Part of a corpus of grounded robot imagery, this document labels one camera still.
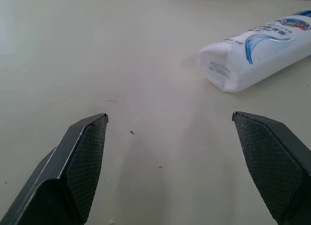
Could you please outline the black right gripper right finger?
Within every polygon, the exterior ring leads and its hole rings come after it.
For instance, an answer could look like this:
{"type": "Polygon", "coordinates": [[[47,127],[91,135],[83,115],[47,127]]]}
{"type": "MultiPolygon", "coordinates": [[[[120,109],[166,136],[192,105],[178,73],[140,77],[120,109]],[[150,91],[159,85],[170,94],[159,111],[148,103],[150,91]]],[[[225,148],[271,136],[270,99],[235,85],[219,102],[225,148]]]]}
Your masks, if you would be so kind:
{"type": "Polygon", "coordinates": [[[311,151],[283,123],[236,111],[232,115],[248,171],[279,225],[311,223],[311,151]]]}

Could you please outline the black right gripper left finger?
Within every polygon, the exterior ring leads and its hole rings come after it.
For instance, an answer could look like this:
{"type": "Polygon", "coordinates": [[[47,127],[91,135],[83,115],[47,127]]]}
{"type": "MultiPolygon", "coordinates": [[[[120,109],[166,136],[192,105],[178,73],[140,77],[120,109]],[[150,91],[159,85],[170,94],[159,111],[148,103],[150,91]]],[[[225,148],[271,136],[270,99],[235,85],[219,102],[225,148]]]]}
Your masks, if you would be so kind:
{"type": "Polygon", "coordinates": [[[101,174],[106,113],[71,125],[37,165],[2,225],[84,225],[101,174]]]}

